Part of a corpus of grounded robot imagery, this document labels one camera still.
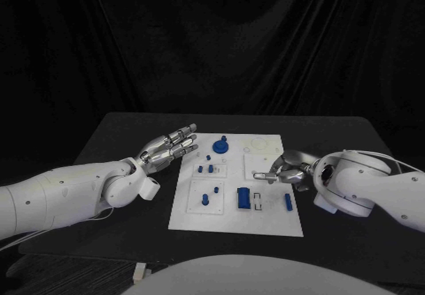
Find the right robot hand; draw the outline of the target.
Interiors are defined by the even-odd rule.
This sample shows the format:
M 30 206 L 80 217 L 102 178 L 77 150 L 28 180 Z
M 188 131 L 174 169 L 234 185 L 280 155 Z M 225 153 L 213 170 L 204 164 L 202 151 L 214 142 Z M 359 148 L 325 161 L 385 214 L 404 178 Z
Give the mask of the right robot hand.
M 292 184 L 298 192 L 308 191 L 305 178 L 313 175 L 318 162 L 319 157 L 296 150 L 285 150 L 273 161 L 269 172 L 253 173 L 253 179 L 263 180 L 267 184 Z

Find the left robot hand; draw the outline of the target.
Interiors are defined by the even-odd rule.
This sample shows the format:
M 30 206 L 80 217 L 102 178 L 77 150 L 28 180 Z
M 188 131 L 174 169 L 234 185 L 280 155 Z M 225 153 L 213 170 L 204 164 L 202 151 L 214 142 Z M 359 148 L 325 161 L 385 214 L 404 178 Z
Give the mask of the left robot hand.
M 145 144 L 133 159 L 146 175 L 159 172 L 176 158 L 197 149 L 194 132 L 195 124 L 189 124 Z

